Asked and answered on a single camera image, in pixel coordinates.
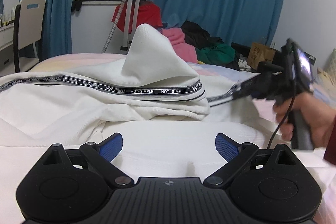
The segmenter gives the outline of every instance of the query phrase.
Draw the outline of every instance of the screen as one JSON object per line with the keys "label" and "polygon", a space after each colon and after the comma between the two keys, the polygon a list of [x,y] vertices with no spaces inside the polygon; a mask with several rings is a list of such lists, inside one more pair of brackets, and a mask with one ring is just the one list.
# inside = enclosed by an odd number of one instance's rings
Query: screen
{"label": "screen", "polygon": [[310,63],[309,59],[306,57],[305,53],[298,47],[296,47],[296,51],[299,56],[299,62],[300,62],[300,69],[301,73],[309,79],[309,81],[312,81],[312,76],[311,76],[311,68],[310,68]]}

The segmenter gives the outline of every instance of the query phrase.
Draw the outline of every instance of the human hand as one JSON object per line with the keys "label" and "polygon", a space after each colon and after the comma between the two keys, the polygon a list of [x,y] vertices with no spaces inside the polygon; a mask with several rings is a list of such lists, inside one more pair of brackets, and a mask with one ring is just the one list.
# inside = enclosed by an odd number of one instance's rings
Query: human hand
{"label": "human hand", "polygon": [[[285,101],[280,106],[276,104],[273,105],[273,110],[277,114],[277,122],[281,122],[283,119],[290,102],[291,99]],[[303,92],[295,97],[292,110],[301,110],[303,118],[310,126],[311,139],[314,147],[327,147],[334,128],[336,110],[307,92]],[[283,140],[291,140],[293,129],[293,125],[288,123],[288,119],[286,119],[280,127]]]}

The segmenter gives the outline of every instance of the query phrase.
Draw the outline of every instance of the blue gripper pad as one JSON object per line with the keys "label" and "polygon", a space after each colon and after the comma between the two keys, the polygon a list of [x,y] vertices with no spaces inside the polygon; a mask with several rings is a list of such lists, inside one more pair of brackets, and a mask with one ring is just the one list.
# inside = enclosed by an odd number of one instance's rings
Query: blue gripper pad
{"label": "blue gripper pad", "polygon": [[115,133],[98,144],[98,147],[99,155],[111,162],[123,148],[123,137],[120,133]]}
{"label": "blue gripper pad", "polygon": [[223,133],[219,133],[216,136],[215,144],[216,144],[217,152],[227,162],[232,160],[242,150],[242,146],[239,143],[230,139],[228,136],[224,135]]}

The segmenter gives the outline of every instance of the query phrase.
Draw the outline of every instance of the chair seat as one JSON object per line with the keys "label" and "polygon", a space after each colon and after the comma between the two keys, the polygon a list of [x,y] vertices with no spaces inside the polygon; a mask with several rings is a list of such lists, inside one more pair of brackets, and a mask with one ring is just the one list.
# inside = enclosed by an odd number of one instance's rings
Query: chair seat
{"label": "chair seat", "polygon": [[[28,71],[39,62],[38,58],[20,57],[20,72]],[[14,61],[9,62],[0,70],[0,77],[15,73]]]}

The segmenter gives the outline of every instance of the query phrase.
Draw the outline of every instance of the green clothing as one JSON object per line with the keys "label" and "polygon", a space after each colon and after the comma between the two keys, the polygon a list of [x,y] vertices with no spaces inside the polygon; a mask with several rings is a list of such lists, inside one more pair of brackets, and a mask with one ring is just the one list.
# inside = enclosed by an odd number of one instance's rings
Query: green clothing
{"label": "green clothing", "polygon": [[236,51],[229,45],[217,43],[201,50],[196,48],[197,60],[208,65],[223,66],[235,59]]}

